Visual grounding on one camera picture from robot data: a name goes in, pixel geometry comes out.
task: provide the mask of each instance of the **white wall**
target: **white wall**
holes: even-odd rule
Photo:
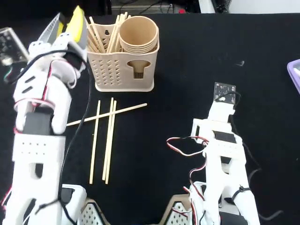
[[[300,0],[232,0],[229,13],[300,13]]]

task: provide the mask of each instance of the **purple container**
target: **purple container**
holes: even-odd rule
[[[287,71],[300,94],[300,60],[289,62],[287,64]]]

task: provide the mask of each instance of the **kraft paper cup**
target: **kraft paper cup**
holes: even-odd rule
[[[119,37],[125,51],[146,53],[157,44],[158,27],[147,17],[133,16],[121,25]]]

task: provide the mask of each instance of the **white robotic arm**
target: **white robotic arm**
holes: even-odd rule
[[[32,199],[36,199],[33,212],[37,211],[39,205],[58,199],[65,153],[65,137],[59,135],[66,129],[71,104],[68,88],[76,86],[87,60],[87,28],[83,11],[76,8],[64,33],[61,33],[63,24],[60,18],[61,15],[57,15],[39,40],[30,44],[31,61],[15,88],[15,167],[12,194],[7,202],[3,225],[21,225]],[[43,165],[41,177],[35,173],[37,164]],[[67,209],[70,217],[76,221],[86,192],[79,186],[74,190],[69,203],[72,207],[67,205]],[[31,213],[28,224],[71,223],[62,214],[60,203],[55,202],[37,214]]]
[[[259,225],[255,198],[251,192],[245,169],[246,157],[242,139],[232,132],[228,117],[234,114],[235,87],[216,83],[215,96],[207,119],[194,119],[191,136],[209,141],[203,151],[206,158],[206,183],[195,182],[204,200],[193,186],[190,199],[194,202],[196,217],[202,225],[219,225],[219,212],[241,214],[249,225]]]

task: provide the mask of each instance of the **black tablecloth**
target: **black tablecloth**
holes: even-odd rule
[[[160,29],[155,87],[149,93],[100,93],[95,89],[89,116],[148,103],[146,108],[116,116],[109,185],[101,180],[108,118],[98,131],[94,185],[89,185],[94,122],[86,123],[67,158],[64,183],[86,188],[114,224],[157,223],[172,195],[183,193],[188,171],[203,163],[201,156],[185,158],[167,148],[171,136],[190,134],[193,118],[206,118],[214,82],[234,84],[242,94],[237,129],[263,171],[251,188],[263,215],[284,210],[268,224],[299,223],[300,96],[286,65],[300,58],[300,15],[151,15]],[[95,17],[113,23],[114,17]],[[49,20],[8,22],[29,45]],[[69,121],[80,119],[86,105],[88,79],[84,73],[71,91]],[[0,195],[12,180],[13,87],[0,84]],[[67,141],[76,127],[68,127]],[[195,150],[185,141],[181,147]],[[255,164],[247,155],[247,171]],[[199,172],[194,180],[205,180]]]

